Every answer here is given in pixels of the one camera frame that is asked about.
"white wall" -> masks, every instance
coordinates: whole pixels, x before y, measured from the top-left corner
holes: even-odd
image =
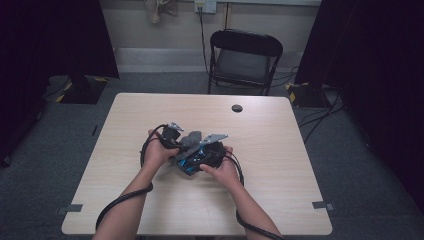
[[[229,0],[217,3],[216,14],[203,15],[206,54],[211,34],[227,27],[265,33],[284,46],[279,71],[298,66],[318,12],[319,0]],[[239,1],[272,4],[245,4]],[[103,13],[120,71],[199,71],[204,69],[201,26],[190,0],[178,1],[178,16],[148,20],[144,0],[102,0]]]
[[[144,1],[102,1],[112,45],[118,48],[199,49],[201,28],[193,2],[179,1],[177,17],[162,14],[159,24],[147,18]],[[217,13],[203,15],[206,41],[223,28],[225,3]],[[303,52],[318,6],[231,4],[229,28],[273,35],[285,52]]]

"person's right hand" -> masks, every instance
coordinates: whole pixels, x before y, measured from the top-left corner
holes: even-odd
[[[227,156],[231,157],[233,148],[225,146],[225,150],[227,150]],[[206,164],[201,164],[200,169],[212,175],[220,184],[222,184],[227,189],[234,184],[240,184],[236,166],[227,157],[224,157],[221,166],[218,168],[213,168]]]

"gray carpet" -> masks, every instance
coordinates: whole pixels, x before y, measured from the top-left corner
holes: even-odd
[[[48,92],[65,80],[52,78]],[[58,104],[53,102],[55,95],[48,98],[51,102],[41,120],[11,155],[11,167],[0,169],[0,239],[90,239],[64,235],[64,216],[56,211],[72,201],[116,94],[206,91],[205,73],[122,73],[121,79],[110,80],[97,105]],[[258,94],[258,90],[222,87],[212,92]],[[278,86],[270,95],[287,93]],[[331,101],[335,95],[328,93]],[[316,110],[294,112],[300,122]],[[303,137],[313,125],[301,128]],[[325,118],[306,148],[323,198],[336,208],[329,212],[333,233],[287,239],[424,239],[423,216],[390,169],[368,150],[362,130],[346,110]]]

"black curtain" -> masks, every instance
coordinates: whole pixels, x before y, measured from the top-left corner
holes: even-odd
[[[51,76],[80,69],[119,77],[99,1],[0,1],[0,68],[4,158],[34,118]]]
[[[296,81],[343,88],[372,150],[424,213],[424,1],[350,2],[322,1]]]

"robotic device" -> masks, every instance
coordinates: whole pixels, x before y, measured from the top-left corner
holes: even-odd
[[[163,128],[162,134],[157,133],[157,130],[160,128]],[[193,133],[192,132],[189,134],[189,136],[192,136],[191,138],[183,138],[180,142],[178,142],[177,139],[181,135],[180,131],[184,131],[184,130],[181,127],[179,127],[176,123],[162,124],[162,125],[159,125],[157,128],[155,128],[149,134],[149,137],[147,138],[146,142],[143,144],[142,150],[140,151],[141,166],[143,166],[143,163],[144,163],[144,155],[145,155],[147,146],[149,145],[151,141],[154,140],[154,139],[151,139],[153,135],[157,136],[157,138],[159,139],[159,141],[162,143],[162,145],[165,148],[167,149],[178,148],[180,150],[176,158],[178,168],[189,176],[192,176],[195,173],[202,171],[200,169],[200,164],[206,164],[214,168],[218,168],[219,166],[221,166],[222,160],[226,156],[227,151],[225,150],[224,145],[222,144],[222,142],[220,142],[220,140],[227,138],[228,135],[210,134],[205,139],[200,140],[201,139],[200,132],[197,132],[198,134],[196,133],[192,134]],[[229,158],[235,164],[237,171],[239,173],[240,182],[244,185],[243,173],[241,171],[241,167],[239,162],[237,161],[237,158],[236,160],[234,160],[232,157],[229,157],[229,156],[227,156],[227,158]],[[128,200],[132,197],[150,192],[152,190],[153,190],[153,185],[150,183],[150,186],[145,189],[134,191],[115,199],[113,202],[108,204],[100,213],[99,217],[97,218],[96,229],[100,225],[100,222],[102,221],[106,213],[115,205],[125,200]],[[243,227],[250,229],[252,231],[255,231],[265,237],[268,237],[270,239],[278,239],[278,240],[284,239],[266,230],[263,230],[261,228],[258,228],[256,226],[246,223],[240,217],[238,212],[236,212],[236,218],[238,223],[242,225]]]
[[[200,164],[206,164],[217,168],[221,166],[222,159],[226,155],[226,150],[222,142],[218,142],[228,135],[210,134],[199,143],[198,150],[186,158],[177,161],[177,165],[181,171],[191,176],[196,172],[202,171]]]

